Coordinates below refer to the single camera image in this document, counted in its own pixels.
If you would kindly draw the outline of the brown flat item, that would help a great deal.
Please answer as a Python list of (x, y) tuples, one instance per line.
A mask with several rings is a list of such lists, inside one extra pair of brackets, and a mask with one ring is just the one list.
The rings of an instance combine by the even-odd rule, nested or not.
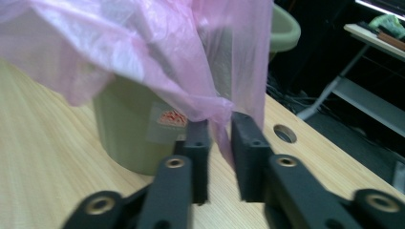
[(380, 32), (377, 35), (377, 38), (405, 52), (405, 42), (402, 42), (385, 32)]

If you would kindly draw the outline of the pink plastic trash bag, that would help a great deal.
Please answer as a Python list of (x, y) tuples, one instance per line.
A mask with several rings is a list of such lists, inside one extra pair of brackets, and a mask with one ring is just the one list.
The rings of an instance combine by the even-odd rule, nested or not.
[(273, 0), (0, 0), (0, 58), (80, 106), (116, 76), (208, 120), (264, 124)]

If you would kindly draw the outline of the green crumpled item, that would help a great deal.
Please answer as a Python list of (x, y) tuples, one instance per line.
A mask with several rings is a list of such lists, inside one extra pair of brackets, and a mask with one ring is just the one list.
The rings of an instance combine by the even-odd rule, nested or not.
[(376, 16), (370, 23), (369, 26), (373, 29), (378, 29), (380, 27), (386, 29), (390, 32), (394, 38), (402, 39), (405, 38), (405, 27), (400, 23), (399, 19), (393, 14), (384, 14)]

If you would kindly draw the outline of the green plastic trash bin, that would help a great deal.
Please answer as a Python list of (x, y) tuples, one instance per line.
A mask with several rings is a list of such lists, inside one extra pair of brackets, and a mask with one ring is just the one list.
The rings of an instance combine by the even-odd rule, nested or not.
[(274, 0), (126, 0), (103, 13), (145, 46), (133, 66), (95, 98), (101, 144), (126, 169), (153, 175), (186, 127), (207, 120), (233, 159), (233, 112), (264, 124), (267, 64), (292, 49), (288, 13)]

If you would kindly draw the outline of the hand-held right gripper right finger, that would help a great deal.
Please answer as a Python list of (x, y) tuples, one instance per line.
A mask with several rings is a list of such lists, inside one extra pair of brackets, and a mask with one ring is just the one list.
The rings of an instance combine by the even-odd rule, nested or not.
[(263, 202), (264, 169), (268, 166), (272, 151), (266, 137), (250, 115), (232, 113), (231, 149), (241, 199), (246, 202)]

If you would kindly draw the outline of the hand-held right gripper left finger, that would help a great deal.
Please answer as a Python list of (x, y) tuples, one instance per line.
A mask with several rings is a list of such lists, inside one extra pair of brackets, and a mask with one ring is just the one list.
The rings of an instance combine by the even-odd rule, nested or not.
[(211, 139), (208, 121), (189, 122), (185, 139), (177, 140), (174, 154), (188, 157), (192, 162), (193, 202), (203, 205), (208, 202), (208, 157)]

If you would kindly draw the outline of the white metal stand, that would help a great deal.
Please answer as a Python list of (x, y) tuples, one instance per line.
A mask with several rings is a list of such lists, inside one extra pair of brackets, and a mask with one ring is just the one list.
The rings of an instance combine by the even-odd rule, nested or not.
[(364, 44), (363, 48), (323, 90), (315, 102), (305, 110), (299, 112), (297, 116), (302, 120), (310, 118), (318, 112), (318, 108), (330, 94), (335, 94), (385, 127), (405, 137), (405, 111), (367, 91), (346, 77), (352, 67), (364, 56), (369, 48), (377, 49), (404, 63), (405, 51), (380, 39), (376, 34), (357, 24), (347, 24), (344, 26), (344, 30), (353, 38), (361, 41)]

